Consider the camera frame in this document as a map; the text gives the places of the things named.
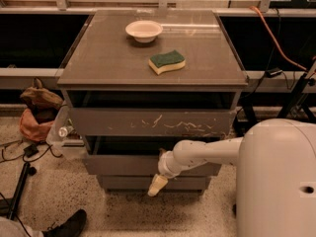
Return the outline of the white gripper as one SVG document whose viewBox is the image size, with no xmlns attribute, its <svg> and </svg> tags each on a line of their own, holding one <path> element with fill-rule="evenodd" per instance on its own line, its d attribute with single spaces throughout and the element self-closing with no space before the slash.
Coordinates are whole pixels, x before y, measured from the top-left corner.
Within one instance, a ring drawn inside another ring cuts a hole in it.
<svg viewBox="0 0 316 237">
<path fill-rule="evenodd" d="M 148 195 L 155 197 L 168 184 L 168 179 L 179 176 L 182 172 L 181 165 L 175 160 L 173 152 L 164 148 L 159 148 L 158 171 L 153 177 L 148 189 Z"/>
</svg>

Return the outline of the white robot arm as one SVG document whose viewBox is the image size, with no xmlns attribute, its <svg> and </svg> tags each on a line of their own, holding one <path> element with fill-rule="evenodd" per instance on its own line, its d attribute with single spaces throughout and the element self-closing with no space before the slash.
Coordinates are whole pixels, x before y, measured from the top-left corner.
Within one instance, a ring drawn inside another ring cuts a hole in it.
<svg viewBox="0 0 316 237">
<path fill-rule="evenodd" d="M 237 237 L 316 237 L 316 124 L 272 118 L 242 137 L 182 140 L 161 154 L 148 194 L 206 163 L 237 167 Z"/>
</svg>

